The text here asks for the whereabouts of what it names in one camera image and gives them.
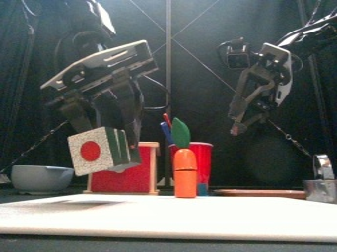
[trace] red box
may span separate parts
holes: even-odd
[[[99,171],[88,175],[88,193],[139,193],[156,194],[156,156],[159,144],[139,142],[140,165],[124,170]]]

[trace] gray bowl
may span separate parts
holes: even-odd
[[[72,176],[72,168],[13,165],[11,180],[21,194],[56,194],[68,187]]]

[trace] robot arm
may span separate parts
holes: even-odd
[[[227,117],[234,121],[231,135],[242,134],[253,123],[266,121],[270,111],[289,95],[297,61],[330,45],[336,39],[337,15],[330,14],[290,32],[277,46],[265,43],[259,53],[249,51],[249,44],[242,38],[219,45],[218,56],[227,67],[245,69],[229,106]]]

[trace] black curtain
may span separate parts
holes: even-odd
[[[23,108],[29,111],[24,99],[40,6],[35,4],[32,7],[36,13],[29,13],[31,10],[25,9],[21,1],[1,1],[0,4],[0,167],[3,169],[19,153],[17,147],[36,138],[31,128],[36,122],[35,116],[23,122],[27,124],[24,139],[16,137],[15,128]]]
[[[164,83],[164,1],[100,2],[118,30],[115,45],[147,40],[159,66],[151,77]],[[301,2],[309,17],[316,1]],[[336,0],[326,2],[321,15],[337,5]],[[55,68],[55,47],[71,30],[64,4],[53,0],[27,0],[24,3],[31,12],[23,1],[0,0],[1,168],[64,120],[43,105],[45,97],[40,90],[59,70]],[[171,25],[173,116],[190,126],[193,141],[214,144],[210,185],[300,186],[302,179],[312,178],[312,160],[270,124],[253,126],[239,137],[229,135],[231,121],[226,112],[239,73],[227,70],[215,55],[217,46],[227,40],[243,36],[258,51],[263,42],[275,43],[288,32],[300,28],[297,1],[174,0]],[[67,50],[75,50],[71,44]],[[329,153],[336,167],[336,45],[317,54],[317,70],[326,121],[321,118],[308,61],[301,72],[294,74],[292,93],[271,120],[313,154]],[[162,104],[164,94],[152,86],[142,87],[147,104]],[[158,141],[163,145],[159,122],[159,113],[144,115],[140,140]],[[74,130],[66,125],[20,163],[71,166],[67,149],[71,134]],[[163,157],[158,168],[162,175]]]

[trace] cube with red circle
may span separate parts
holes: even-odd
[[[126,133],[100,127],[68,137],[71,159],[78,176],[118,170],[128,163]]]

